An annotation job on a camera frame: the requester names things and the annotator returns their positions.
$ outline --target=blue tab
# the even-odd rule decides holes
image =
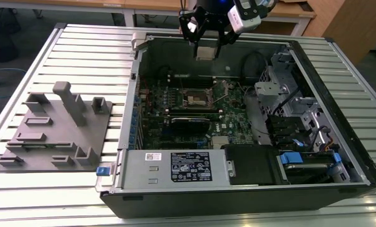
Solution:
[[[97,170],[95,172],[96,176],[109,176],[109,170],[111,167],[97,167]]]
[[[333,159],[336,163],[341,162],[341,156],[338,153],[333,153]]]
[[[281,157],[281,163],[282,164],[294,164],[294,163],[302,163],[302,158],[298,152],[286,152]]]
[[[302,143],[302,142],[300,142],[298,140],[294,140],[294,139],[293,139],[293,141],[294,141],[294,143],[296,143],[300,147],[304,147],[304,143]]]

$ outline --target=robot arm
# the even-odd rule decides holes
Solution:
[[[279,0],[197,0],[193,10],[181,9],[179,21],[184,39],[195,46],[197,56],[199,41],[207,30],[217,31],[219,57],[223,45],[233,44],[240,34],[252,31],[267,17]]]

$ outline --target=slotted metal table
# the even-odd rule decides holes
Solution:
[[[115,161],[133,60],[129,54],[131,39],[136,31],[179,33],[171,29],[87,25],[65,25],[53,29],[0,114],[0,155],[27,112],[23,101],[28,93],[45,92],[49,99],[59,99],[52,94],[53,83],[68,81],[71,91],[80,93],[83,100],[104,96],[115,104],[101,164]],[[256,34],[243,37],[286,38]],[[322,38],[294,39],[376,163],[376,92],[334,43]],[[0,226],[376,226],[376,194],[340,201],[316,211],[119,219],[99,198],[96,181],[95,173],[0,173]],[[104,177],[101,185],[111,184],[111,177]]]

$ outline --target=power supply label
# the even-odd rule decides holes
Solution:
[[[173,182],[212,181],[209,153],[171,153],[171,180]]]

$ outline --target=motherboard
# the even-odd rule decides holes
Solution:
[[[141,80],[143,149],[220,149],[253,143],[244,104],[251,88],[212,77],[197,83],[183,77]]]

